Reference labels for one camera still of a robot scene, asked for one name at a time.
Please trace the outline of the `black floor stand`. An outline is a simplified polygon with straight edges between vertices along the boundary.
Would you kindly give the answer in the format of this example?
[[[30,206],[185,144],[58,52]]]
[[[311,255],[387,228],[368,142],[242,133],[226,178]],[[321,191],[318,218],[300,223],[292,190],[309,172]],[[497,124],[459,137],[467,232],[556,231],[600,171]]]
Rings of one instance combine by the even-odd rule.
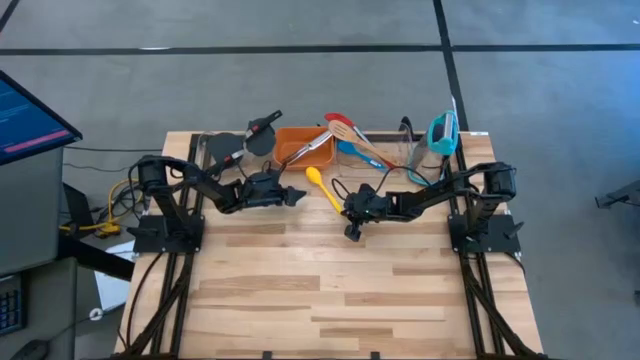
[[[640,207],[640,180],[636,180],[612,192],[595,197],[596,206],[609,209],[614,204]]]

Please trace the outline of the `black keyboard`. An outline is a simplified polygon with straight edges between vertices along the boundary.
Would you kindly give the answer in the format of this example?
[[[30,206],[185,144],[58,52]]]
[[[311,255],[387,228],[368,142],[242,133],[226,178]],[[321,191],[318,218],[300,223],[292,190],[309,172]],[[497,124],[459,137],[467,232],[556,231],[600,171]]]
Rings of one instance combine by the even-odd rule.
[[[0,286],[0,337],[25,326],[23,293],[14,285]]]

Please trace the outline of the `black computer mouse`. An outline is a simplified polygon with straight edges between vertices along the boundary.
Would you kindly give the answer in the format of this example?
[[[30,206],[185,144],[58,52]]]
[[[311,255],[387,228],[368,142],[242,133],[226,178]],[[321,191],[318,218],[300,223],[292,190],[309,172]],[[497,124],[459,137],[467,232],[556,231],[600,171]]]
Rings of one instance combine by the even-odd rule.
[[[49,354],[47,340],[34,339],[23,345],[10,360],[46,360]]]

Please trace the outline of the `grey turner black handle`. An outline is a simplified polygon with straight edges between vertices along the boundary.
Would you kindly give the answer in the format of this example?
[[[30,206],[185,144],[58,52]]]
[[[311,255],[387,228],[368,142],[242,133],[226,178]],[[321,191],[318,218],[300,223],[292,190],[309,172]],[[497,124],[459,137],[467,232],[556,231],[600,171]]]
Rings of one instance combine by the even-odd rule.
[[[248,123],[245,132],[246,149],[256,155],[265,156],[270,153],[276,143],[275,130],[272,123],[283,115],[281,110],[257,118]]]

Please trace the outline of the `white sheet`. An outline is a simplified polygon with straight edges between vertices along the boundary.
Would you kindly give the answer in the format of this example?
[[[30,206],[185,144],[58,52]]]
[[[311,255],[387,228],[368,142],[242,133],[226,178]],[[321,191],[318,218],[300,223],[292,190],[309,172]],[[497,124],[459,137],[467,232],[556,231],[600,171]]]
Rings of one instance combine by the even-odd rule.
[[[122,259],[133,261],[134,242],[129,241],[106,249],[109,254],[114,254]],[[129,282],[104,273],[94,272],[98,289],[100,305],[103,310],[111,309],[126,301]]]

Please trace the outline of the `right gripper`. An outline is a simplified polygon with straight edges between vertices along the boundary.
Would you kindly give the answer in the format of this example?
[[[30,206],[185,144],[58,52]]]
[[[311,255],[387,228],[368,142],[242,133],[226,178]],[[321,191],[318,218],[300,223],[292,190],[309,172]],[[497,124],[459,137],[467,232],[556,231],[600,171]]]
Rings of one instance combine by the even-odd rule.
[[[353,242],[361,237],[362,223],[379,221],[398,221],[396,193],[386,192],[384,196],[377,194],[369,184],[361,184],[357,192],[350,193],[344,200],[343,216],[351,221],[344,230],[344,235]]]

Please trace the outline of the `clear plastic container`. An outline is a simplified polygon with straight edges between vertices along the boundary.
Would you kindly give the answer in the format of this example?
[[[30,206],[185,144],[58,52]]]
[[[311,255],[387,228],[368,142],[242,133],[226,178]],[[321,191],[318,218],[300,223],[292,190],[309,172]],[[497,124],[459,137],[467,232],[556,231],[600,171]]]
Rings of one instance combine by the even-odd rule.
[[[366,131],[366,137],[373,145],[392,155],[399,165],[406,165],[411,150],[411,141],[405,132],[400,131]],[[366,170],[373,173],[382,173],[383,169],[377,169],[358,155],[352,155],[337,150],[334,163],[345,169]]]
[[[245,153],[244,153],[244,156],[242,157],[242,160],[243,160],[243,158],[244,158],[244,157],[246,157],[247,155],[249,155],[249,156],[256,156],[256,155],[254,155],[254,154],[250,153],[250,152],[246,149],[246,144],[245,144],[245,132],[246,132],[246,130],[245,130],[245,131],[241,131],[241,132],[228,132],[228,133],[232,133],[232,134],[235,134],[235,135],[240,135],[240,136],[242,136],[242,137],[244,138],[244,149],[245,149]],[[219,134],[219,133],[225,133],[225,132],[211,132],[211,131],[207,131],[207,132],[204,132],[203,134],[199,135],[199,136],[198,136],[198,139],[197,139],[197,145],[198,145],[198,147],[199,147],[199,148],[204,152],[204,154],[203,154],[203,158],[204,158],[205,160],[209,160],[211,165],[213,165],[213,164],[215,163],[215,161],[214,161],[213,157],[209,154],[209,152],[206,150],[206,142],[207,142],[207,140],[208,140],[211,136],[213,136],[213,135],[215,135],[215,134]]]

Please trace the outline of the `orange plastic bin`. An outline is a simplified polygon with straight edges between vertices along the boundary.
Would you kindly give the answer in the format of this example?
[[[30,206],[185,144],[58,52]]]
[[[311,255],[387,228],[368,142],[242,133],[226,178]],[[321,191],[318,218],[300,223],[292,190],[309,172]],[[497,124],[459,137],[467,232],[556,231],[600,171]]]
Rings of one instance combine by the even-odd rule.
[[[276,144],[273,150],[273,160],[277,163],[281,171],[297,171],[304,170],[307,167],[316,167],[318,169],[327,168],[333,163],[335,158],[335,138],[332,137],[327,143],[322,145],[317,150],[308,153],[298,162],[284,167],[281,164],[283,155],[283,144],[291,140],[311,140],[314,137],[320,135],[322,132],[328,130],[326,126],[322,127],[284,127],[276,131]]]

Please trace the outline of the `red spatula metal shaft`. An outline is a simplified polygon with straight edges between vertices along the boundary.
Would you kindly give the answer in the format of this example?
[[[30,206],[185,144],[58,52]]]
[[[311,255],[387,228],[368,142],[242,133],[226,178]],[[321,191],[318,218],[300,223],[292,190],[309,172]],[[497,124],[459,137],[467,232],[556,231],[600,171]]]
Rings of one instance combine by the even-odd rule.
[[[357,133],[357,135],[358,135],[362,140],[364,140],[365,142],[367,142],[368,144],[370,144],[368,141],[366,141],[364,138],[362,138],[362,137],[358,134],[358,132],[357,132],[357,131],[355,130],[355,128],[353,127],[352,122],[351,122],[349,119],[347,119],[346,117],[342,116],[341,114],[338,114],[338,113],[327,113],[327,114],[325,115],[325,119],[326,119],[328,122],[330,122],[330,121],[332,121],[332,120],[337,120],[337,121],[340,121],[340,122],[342,122],[342,123],[344,123],[344,124],[348,125],[349,127],[351,127],[351,128],[352,128],[352,129]]]

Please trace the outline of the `grey cabinet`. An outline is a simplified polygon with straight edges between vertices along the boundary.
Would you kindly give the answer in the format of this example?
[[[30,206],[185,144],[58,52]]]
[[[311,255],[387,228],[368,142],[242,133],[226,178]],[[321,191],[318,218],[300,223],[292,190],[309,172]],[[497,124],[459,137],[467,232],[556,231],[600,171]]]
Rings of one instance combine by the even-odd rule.
[[[62,162],[55,149],[0,166],[0,275],[57,257]]]

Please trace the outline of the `metal box grater teal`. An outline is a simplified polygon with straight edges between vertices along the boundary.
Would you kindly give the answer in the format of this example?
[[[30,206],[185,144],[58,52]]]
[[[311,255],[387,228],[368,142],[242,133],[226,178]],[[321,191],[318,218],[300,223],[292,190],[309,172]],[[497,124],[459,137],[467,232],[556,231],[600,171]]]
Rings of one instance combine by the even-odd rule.
[[[409,179],[422,186],[442,180],[450,157],[457,150],[458,139],[459,124],[453,110],[434,118],[427,132],[419,140],[409,143]]]

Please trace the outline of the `yellow plastic spoon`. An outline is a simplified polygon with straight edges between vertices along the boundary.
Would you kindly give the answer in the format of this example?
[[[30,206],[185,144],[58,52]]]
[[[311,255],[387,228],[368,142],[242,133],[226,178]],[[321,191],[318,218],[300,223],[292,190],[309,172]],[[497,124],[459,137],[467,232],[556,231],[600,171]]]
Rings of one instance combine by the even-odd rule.
[[[334,210],[338,214],[340,214],[342,212],[342,207],[338,203],[336,198],[329,192],[327,187],[324,185],[320,171],[315,167],[307,167],[305,170],[305,175],[312,184],[317,185],[322,190],[322,192],[324,193],[326,198],[329,200]]]

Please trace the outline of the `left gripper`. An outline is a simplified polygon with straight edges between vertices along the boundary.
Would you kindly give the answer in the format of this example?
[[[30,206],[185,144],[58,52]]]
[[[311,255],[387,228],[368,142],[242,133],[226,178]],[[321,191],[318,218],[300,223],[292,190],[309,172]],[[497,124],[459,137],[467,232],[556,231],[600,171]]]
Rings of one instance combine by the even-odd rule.
[[[267,207],[271,205],[281,206],[284,203],[286,206],[295,206],[297,202],[301,200],[301,197],[306,195],[305,191],[295,189],[291,186],[285,189],[280,183],[280,188],[276,191],[255,191],[249,177],[242,185],[242,205],[245,208]]]

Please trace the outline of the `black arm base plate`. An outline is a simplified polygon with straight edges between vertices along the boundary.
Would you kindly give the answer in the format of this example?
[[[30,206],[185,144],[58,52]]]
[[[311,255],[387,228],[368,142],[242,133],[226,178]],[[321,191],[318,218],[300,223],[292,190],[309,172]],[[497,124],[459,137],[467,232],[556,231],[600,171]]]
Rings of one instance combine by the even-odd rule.
[[[492,215],[486,220],[471,222],[466,215],[451,215],[448,226],[451,247],[462,253],[511,253],[521,251],[518,231],[511,215]]]
[[[186,222],[167,216],[149,215],[140,219],[138,227],[127,232],[134,236],[134,251],[137,253],[199,252],[204,231],[204,218],[189,216]]]

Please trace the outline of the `grey spatula blade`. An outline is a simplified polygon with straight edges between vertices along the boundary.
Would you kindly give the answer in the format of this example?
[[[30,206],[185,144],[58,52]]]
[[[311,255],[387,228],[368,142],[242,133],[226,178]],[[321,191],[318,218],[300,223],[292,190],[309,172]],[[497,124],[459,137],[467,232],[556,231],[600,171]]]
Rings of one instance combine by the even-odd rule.
[[[228,132],[215,134],[207,140],[206,150],[215,161],[207,173],[217,176],[240,163],[245,153],[244,138]]]

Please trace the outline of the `wooden slotted spoon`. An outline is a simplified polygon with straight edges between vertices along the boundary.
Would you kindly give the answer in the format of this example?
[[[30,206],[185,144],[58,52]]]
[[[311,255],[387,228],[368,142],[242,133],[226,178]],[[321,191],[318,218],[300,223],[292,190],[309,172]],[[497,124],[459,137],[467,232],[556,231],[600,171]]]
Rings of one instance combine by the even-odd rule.
[[[391,168],[397,166],[390,154],[362,140],[357,135],[357,133],[348,125],[337,120],[332,120],[329,122],[328,128],[333,136],[337,139],[364,147],[368,151],[375,154],[380,160],[382,160]]]

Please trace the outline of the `metal tongs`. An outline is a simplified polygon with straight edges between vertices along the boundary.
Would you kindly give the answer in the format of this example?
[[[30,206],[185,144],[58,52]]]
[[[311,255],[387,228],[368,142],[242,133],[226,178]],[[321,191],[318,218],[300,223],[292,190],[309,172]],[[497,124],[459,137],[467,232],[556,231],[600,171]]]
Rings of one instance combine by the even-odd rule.
[[[308,153],[313,152],[327,143],[333,135],[328,131],[322,132],[320,135],[311,140],[291,140],[283,144],[281,164],[286,167],[298,162]]]

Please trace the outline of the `black frame rail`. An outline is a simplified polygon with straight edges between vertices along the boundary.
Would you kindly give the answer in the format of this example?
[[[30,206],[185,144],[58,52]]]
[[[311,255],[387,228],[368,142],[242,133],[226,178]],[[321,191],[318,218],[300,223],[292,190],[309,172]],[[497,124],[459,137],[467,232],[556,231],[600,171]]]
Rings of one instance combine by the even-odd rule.
[[[459,144],[455,152],[455,160],[458,172],[467,170],[464,147]],[[464,200],[465,210],[462,214],[468,215],[476,204],[476,200],[468,196],[460,196]],[[500,212],[499,206],[493,215],[511,215],[508,212]],[[464,286],[466,304],[470,320],[472,341],[477,360],[542,360],[545,356],[527,346],[509,325],[505,317],[500,313],[496,305],[494,289],[487,256],[491,253],[462,253],[458,254],[461,277]],[[505,254],[514,260],[519,259],[519,253],[493,253]]]
[[[175,201],[186,208],[188,194],[189,189],[176,192]],[[189,213],[201,216],[200,210],[197,203]],[[195,253],[154,253],[168,256],[158,308],[143,331],[135,339],[126,334],[125,349],[108,360],[178,360]]]

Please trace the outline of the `blue silicone spatula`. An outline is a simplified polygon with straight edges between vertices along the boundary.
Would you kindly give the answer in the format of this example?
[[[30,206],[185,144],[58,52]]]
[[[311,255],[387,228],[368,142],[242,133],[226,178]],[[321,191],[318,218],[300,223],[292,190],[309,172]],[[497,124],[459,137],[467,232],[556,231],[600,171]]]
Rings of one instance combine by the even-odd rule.
[[[363,153],[361,153],[359,150],[356,149],[354,144],[350,142],[339,141],[337,148],[344,154],[358,157],[364,163],[374,167],[375,169],[378,169],[381,171],[387,170],[387,167],[385,165],[383,165],[382,163],[379,163],[378,161],[374,160],[371,157],[368,157],[367,155],[364,155]]]

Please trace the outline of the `dark operator monitor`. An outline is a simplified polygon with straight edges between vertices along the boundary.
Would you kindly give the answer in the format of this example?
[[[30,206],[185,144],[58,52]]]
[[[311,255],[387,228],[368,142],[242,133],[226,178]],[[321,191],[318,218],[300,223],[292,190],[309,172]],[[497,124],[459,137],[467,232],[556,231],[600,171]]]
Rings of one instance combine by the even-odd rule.
[[[0,166],[83,139],[83,134],[0,70]]]

